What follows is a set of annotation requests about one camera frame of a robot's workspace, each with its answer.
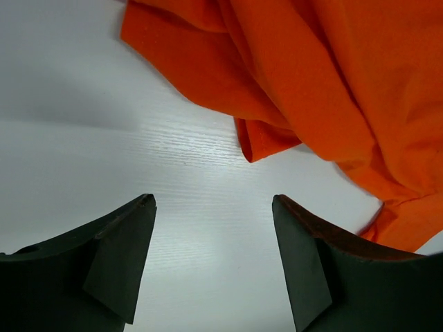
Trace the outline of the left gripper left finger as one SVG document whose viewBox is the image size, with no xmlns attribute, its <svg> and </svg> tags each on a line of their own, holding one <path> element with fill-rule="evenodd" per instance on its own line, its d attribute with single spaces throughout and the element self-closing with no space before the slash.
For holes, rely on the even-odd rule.
<svg viewBox="0 0 443 332">
<path fill-rule="evenodd" d="M 94 221 L 1 255 L 2 331 L 123 331 L 154 230 L 143 194 Z"/>
</svg>

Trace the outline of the orange t shirt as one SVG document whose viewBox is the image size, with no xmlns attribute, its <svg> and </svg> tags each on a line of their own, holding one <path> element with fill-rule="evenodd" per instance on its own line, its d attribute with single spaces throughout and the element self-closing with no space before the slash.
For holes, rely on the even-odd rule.
<svg viewBox="0 0 443 332">
<path fill-rule="evenodd" d="M 442 230 L 441 1 L 129 1 L 120 36 L 249 162 L 305 144 L 377 197 L 363 238 Z"/>
</svg>

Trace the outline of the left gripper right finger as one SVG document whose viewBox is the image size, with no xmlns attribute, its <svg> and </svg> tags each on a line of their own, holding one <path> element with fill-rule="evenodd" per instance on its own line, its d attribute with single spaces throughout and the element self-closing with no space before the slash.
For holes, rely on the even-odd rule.
<svg viewBox="0 0 443 332">
<path fill-rule="evenodd" d="M 297 331 L 441 331 L 442 255 L 389 248 L 273 198 Z"/>
</svg>

